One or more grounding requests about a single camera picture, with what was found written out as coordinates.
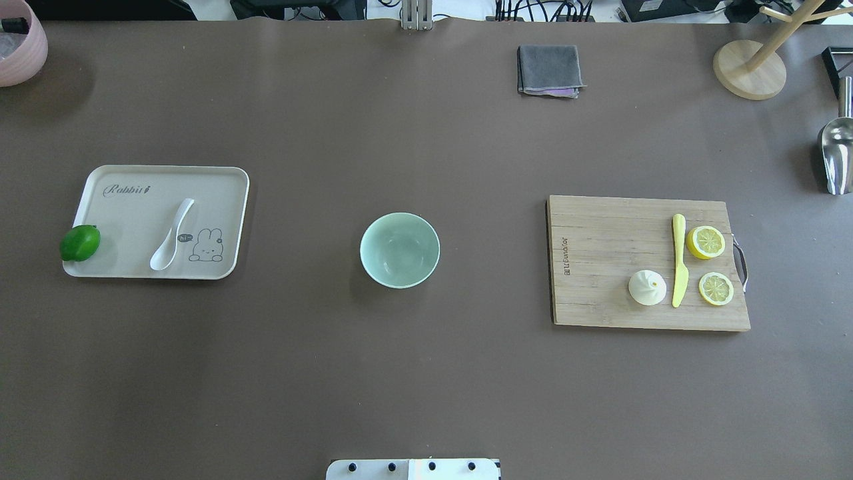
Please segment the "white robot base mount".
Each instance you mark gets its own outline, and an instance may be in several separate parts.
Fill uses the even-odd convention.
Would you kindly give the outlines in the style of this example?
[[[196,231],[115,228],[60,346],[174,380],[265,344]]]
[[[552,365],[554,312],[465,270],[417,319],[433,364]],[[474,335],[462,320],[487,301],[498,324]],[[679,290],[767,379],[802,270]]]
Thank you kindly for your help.
[[[500,479],[498,459],[339,459],[330,463],[326,479]]]

